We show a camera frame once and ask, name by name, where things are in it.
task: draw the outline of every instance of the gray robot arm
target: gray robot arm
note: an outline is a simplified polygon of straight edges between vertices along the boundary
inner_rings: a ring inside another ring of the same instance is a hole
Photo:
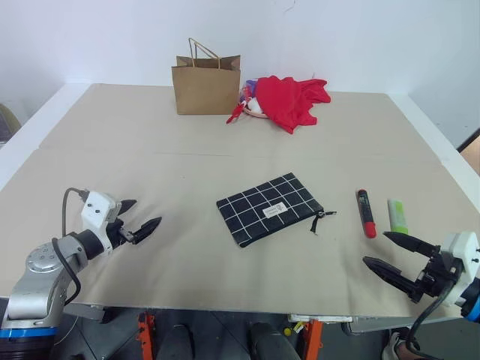
[[[412,281],[401,270],[376,259],[365,256],[363,261],[384,281],[406,293],[417,303],[424,294],[435,298],[413,323],[406,339],[407,349],[422,359],[438,360],[432,355],[413,348],[412,341],[423,320],[439,305],[457,305],[467,320],[480,323],[480,244],[474,232],[451,234],[442,246],[432,245],[413,236],[399,232],[384,232],[387,238],[408,251],[428,258],[427,265]]]
[[[161,222],[157,217],[136,232],[128,231],[118,216],[135,200],[116,202],[105,193],[74,190],[85,201],[84,230],[54,238],[27,256],[25,272],[12,290],[1,324],[0,359],[48,359],[64,306],[80,292],[77,274],[89,260],[108,256],[125,242],[138,244]],[[72,281],[76,292],[67,298]]]

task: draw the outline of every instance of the black cable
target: black cable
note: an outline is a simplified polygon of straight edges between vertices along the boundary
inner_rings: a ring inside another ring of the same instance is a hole
[[[412,328],[410,329],[410,331],[408,332],[408,335],[406,336],[406,348],[410,352],[414,353],[417,356],[422,357],[423,359],[441,360],[440,358],[436,358],[432,355],[428,355],[428,354],[425,354],[423,352],[420,352],[412,346],[412,341],[414,340],[415,333],[417,332],[417,330],[419,330],[419,327],[423,323],[423,321],[425,319],[427,319],[427,317],[430,314],[432,314],[435,311],[435,309],[437,309],[439,307],[440,304],[443,303],[443,300],[445,300],[445,298],[450,293],[450,291],[452,290],[454,285],[455,285],[455,282],[453,282],[451,280],[447,281],[447,283],[446,283],[445,287],[443,288],[442,292],[438,295],[438,297],[435,299],[435,301],[432,302],[430,304],[430,306],[427,307],[423,311],[423,313],[420,314],[420,316],[417,318],[417,320],[415,320],[415,322],[412,325]]]
[[[75,275],[74,270],[72,270],[70,265],[68,265],[67,260],[65,259],[62,252],[60,251],[59,240],[57,238],[52,239],[52,246],[53,246],[53,250],[55,251],[55,254],[57,255],[58,259],[60,260],[60,263],[65,267],[65,270],[70,275],[72,281],[75,283],[75,292],[73,293],[73,295],[70,298],[65,300],[65,306],[66,306],[66,305],[70,304],[72,302],[72,300],[74,300],[78,296],[78,294],[80,294],[80,290],[82,289],[82,284],[80,283],[80,280],[78,280],[78,277]]]
[[[63,195],[63,201],[61,203],[61,236],[67,235],[67,200],[68,195],[71,191],[75,191],[77,194],[79,194],[79,196],[83,195],[83,190],[77,189],[75,187],[69,187],[67,190],[65,190],[65,193]]]
[[[75,187],[69,187],[65,191],[63,195],[63,201],[61,203],[61,236],[67,235],[67,219],[66,219],[67,218],[67,200],[68,200],[68,195],[70,194],[71,191],[75,191],[77,194],[79,194],[79,196],[82,198],[83,201],[86,201],[86,198],[89,196],[89,192],[87,190],[80,190]],[[80,283],[80,280],[75,274],[75,271],[72,270],[67,260],[63,256],[62,252],[60,251],[58,242],[59,240],[57,238],[52,239],[53,250],[55,251],[55,254],[60,260],[60,263],[65,267],[65,270],[70,275],[70,278],[75,283],[75,292],[70,298],[65,300],[65,305],[68,305],[78,296],[78,294],[80,293],[80,290],[82,289],[82,284]]]

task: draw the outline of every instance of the orange table leg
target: orange table leg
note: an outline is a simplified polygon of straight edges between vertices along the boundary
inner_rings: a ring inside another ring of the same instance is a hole
[[[153,331],[155,328],[155,316],[147,312],[138,316],[139,333],[136,339],[142,345],[142,359],[154,360]]]
[[[317,360],[322,343],[323,322],[312,320],[305,324],[304,339],[306,343],[304,360]]]

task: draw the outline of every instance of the red fabric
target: red fabric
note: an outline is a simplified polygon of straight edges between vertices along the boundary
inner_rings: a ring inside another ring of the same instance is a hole
[[[297,125],[315,125],[317,118],[310,115],[313,104],[329,103],[330,96],[323,88],[327,82],[320,79],[295,81],[276,76],[261,77],[256,84],[255,97],[260,107],[274,123],[293,134]]]
[[[244,103],[240,103],[239,105],[236,106],[235,109],[233,109],[232,116],[226,120],[226,123],[229,124],[230,122],[233,121],[233,119],[236,119],[242,114],[243,108],[245,107]]]

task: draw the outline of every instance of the black pouch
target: black pouch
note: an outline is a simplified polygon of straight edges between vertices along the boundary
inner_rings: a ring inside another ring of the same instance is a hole
[[[325,215],[323,207],[291,172],[217,201],[236,243],[245,246],[316,215],[310,231]]]

